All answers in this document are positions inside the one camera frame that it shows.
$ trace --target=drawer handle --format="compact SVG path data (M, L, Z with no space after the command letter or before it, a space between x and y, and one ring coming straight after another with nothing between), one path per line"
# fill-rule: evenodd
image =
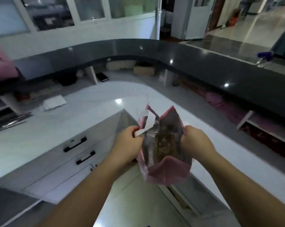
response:
M77 147L78 145L82 144L82 143L85 142L85 141L87 141L87 137L83 137L83 138L80 140L80 142L79 142L78 144L76 144L75 146L73 146L73 147L66 147L66 148L64 149L64 152L66 153L66 152L68 152L69 150L72 150L73 148Z
M77 160L75 163L77 165L81 164L82 162L86 161L88 158L91 158L93 155L95 155L95 151L90 152L90 156L86 157L84 160Z

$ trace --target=smartphone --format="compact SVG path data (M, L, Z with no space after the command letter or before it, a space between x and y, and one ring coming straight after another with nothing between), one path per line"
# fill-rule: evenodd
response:
M109 80L109 77L106 76L104 73L100 72L96 74L97 79L99 79L101 82L104 82L106 80Z

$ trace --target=person's left hand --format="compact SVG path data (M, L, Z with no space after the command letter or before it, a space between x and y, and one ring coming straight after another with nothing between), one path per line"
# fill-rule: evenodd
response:
M121 167L135 159L141 149L144 134L134 138L134 132L137 130L139 130L139 126L129 126L115 140L110 159L120 164Z

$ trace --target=hand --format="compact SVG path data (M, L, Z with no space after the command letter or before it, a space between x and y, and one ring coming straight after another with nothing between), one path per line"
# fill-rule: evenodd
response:
M202 130L192 126L185 126L184 131L185 134L181 137L180 145L188 156L202 162L217 153L211 140Z
M141 149L144 134L134 138L134 132L137 130L139 130L139 126L129 126L115 140L109 157L121 167L135 159Z

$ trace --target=bag handle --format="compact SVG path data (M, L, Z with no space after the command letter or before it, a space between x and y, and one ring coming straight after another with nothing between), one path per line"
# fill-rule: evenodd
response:
M144 110L139 117L147 116L147 122L145 124L144 129L138 130L134 133L134 137L141 135L147 130L151 129L154 126L156 116L150 110Z

